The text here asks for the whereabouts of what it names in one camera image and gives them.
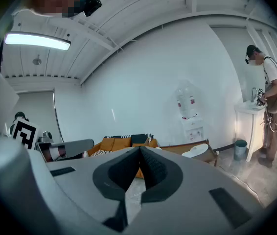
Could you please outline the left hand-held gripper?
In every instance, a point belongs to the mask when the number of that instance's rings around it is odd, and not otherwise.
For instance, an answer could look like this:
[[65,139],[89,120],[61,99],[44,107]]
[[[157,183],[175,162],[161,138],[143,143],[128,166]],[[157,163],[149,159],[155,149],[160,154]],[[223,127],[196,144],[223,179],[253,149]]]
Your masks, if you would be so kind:
[[46,162],[73,158],[94,146],[92,139],[51,144],[53,140],[50,132],[42,131],[38,125],[21,117],[16,118],[11,126],[11,137],[20,141],[26,149],[41,152]]

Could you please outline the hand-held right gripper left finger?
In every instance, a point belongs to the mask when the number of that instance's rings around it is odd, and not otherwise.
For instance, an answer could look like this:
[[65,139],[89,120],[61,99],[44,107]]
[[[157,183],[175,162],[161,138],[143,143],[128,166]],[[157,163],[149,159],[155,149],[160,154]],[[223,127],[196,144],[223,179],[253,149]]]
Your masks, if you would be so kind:
[[83,211],[117,232],[128,226],[125,193],[139,170],[140,149],[47,163],[56,183]]

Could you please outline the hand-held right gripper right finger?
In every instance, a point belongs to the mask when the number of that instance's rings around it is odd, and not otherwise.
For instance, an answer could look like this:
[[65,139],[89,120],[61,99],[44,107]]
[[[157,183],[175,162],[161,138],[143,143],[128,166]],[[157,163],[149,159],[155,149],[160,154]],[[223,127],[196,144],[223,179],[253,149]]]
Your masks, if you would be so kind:
[[143,147],[146,191],[128,235],[240,235],[263,210],[260,202],[211,165]]

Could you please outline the wooden tray table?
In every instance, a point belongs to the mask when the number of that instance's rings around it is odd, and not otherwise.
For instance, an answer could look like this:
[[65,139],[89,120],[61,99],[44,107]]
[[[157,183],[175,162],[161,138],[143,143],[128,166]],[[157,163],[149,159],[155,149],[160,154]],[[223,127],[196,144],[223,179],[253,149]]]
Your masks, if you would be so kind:
[[162,146],[162,150],[166,150],[178,155],[182,155],[185,152],[190,151],[193,147],[201,145],[201,144],[207,144],[208,149],[204,153],[197,155],[193,157],[193,159],[200,160],[202,162],[206,162],[208,164],[212,164],[215,167],[217,167],[218,164],[218,153],[214,151],[210,144],[209,140],[194,142],[194,143],[187,143],[187,144],[180,144],[180,145],[172,145],[172,146]]

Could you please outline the white water dispenser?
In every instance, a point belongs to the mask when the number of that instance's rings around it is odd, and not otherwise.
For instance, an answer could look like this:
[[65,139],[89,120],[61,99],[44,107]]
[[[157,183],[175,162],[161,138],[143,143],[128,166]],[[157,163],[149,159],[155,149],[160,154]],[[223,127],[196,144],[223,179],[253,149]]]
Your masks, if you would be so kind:
[[204,122],[199,115],[188,119],[181,119],[183,134],[186,143],[195,143],[205,140]]

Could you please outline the dark teal waste bin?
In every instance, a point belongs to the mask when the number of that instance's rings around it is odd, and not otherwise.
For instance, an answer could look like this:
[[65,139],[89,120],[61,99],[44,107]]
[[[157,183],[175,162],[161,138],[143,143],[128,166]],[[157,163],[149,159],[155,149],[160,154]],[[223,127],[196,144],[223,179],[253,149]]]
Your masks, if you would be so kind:
[[233,158],[236,161],[241,160],[245,156],[246,149],[247,149],[247,142],[245,140],[236,140],[234,143]]

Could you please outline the white sink cabinet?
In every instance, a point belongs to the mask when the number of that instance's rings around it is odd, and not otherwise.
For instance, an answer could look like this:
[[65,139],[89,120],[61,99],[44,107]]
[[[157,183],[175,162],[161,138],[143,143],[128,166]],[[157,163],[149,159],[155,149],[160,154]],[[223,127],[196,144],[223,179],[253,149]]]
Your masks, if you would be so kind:
[[236,128],[235,139],[247,142],[246,162],[249,162],[254,152],[264,144],[264,114],[266,105],[257,106],[250,100],[234,106]]

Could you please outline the long ceiling light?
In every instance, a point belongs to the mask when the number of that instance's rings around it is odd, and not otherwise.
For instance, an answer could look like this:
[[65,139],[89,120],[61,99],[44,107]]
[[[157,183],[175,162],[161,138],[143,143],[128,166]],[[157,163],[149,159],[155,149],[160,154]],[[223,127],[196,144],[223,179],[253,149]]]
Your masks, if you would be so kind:
[[69,40],[28,32],[7,33],[4,42],[7,45],[39,46],[55,48],[64,51],[67,51],[71,45],[71,41]]

